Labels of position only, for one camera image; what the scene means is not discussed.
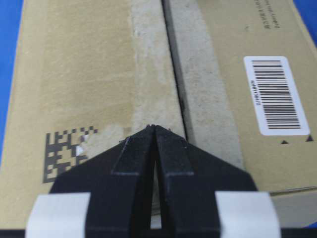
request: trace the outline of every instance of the barcode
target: barcode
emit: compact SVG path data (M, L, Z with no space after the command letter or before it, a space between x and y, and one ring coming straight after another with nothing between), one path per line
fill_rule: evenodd
M300 129L292 95L280 60L253 60L264 115L269 129Z
M308 123L285 57L245 57L263 135L309 134Z

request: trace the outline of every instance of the blue surface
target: blue surface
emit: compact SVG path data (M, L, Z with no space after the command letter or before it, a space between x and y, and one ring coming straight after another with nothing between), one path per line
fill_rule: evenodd
M317 0L294 0L294 3L317 46Z
M308 228L317 228L317 222L314 224L311 224Z
M0 164L23 0L0 0Z

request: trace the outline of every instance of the cardboard box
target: cardboard box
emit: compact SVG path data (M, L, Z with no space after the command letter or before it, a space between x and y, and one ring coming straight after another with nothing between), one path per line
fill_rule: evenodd
M147 124L184 136L159 0L28 0L2 164L0 229L56 175Z
M305 216L305 199L301 202L300 198L305 196L304 191L308 188L317 186L317 51L293 2L165 0L164 5L189 141L245 168L260 190L274 192L273 200L278 201L276 206L283 226L303 226L316 221L317 204L311 203L312 212ZM281 135L264 135L267 131L260 130L263 126L261 120L267 123L264 125L271 133L273 129L269 130L268 125L284 125L285 128L291 125L294 128L297 125L289 121L296 119L289 119L292 116L281 112L293 110L293 104L284 103L288 97L288 92L281 89L284 84L273 89L268 83L257 85L255 89L252 87L251 82L258 74L250 80L246 69L253 74L256 63L251 62L251 67L245 65L247 56L270 56L270 60L279 57L278 61L288 59L290 70L280 62L279 67L284 72L279 71L281 75L277 77L281 78L277 80L285 80L287 76L286 87L291 90L297 113L295 117L303 117L299 120L300 135L295 135L295 130L289 130L290 135L285 135L285 131L281 132L283 127L275 130ZM276 67L270 66L267 61L265 63L273 68L271 74L274 74ZM272 84L272 78L263 68L265 66L261 65L261 70L255 73L264 72L262 77L266 79L261 80L270 80ZM290 71L295 86L291 82ZM254 90L259 96L263 88L266 93L261 94L259 99ZM261 107L268 105L262 99L268 96L274 97L273 103L277 103L278 107L270 101L265 115L256 114L259 109L257 100ZM283 105L277 102L276 97L284 98ZM304 111L302 114L306 115L309 130L305 129L305 116L300 115L300 107ZM287 120L281 115L265 118L271 115L266 113L270 110L278 111L277 114L284 115ZM310 198L317 199L315 191L310 190L309 194ZM290 198L293 196L296 196L296 202ZM297 216L300 211L302 220Z

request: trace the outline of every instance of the white label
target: white label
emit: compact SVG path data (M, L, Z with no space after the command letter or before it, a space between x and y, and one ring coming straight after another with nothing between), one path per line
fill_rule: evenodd
M246 56L244 64L260 132L263 135L309 134L287 58Z
M221 238L281 238L267 192L216 191Z
M85 238L90 193L39 195L29 217L26 238Z

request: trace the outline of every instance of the black plastic part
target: black plastic part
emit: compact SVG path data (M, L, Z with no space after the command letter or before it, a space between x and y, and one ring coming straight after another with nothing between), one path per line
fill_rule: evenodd
M151 230L157 164L162 229ZM256 191L251 176L160 126L57 177L50 193L90 192L86 238L219 238L215 191ZM23 238L24 230L0 230ZM282 229L283 238L315 238L316 229Z

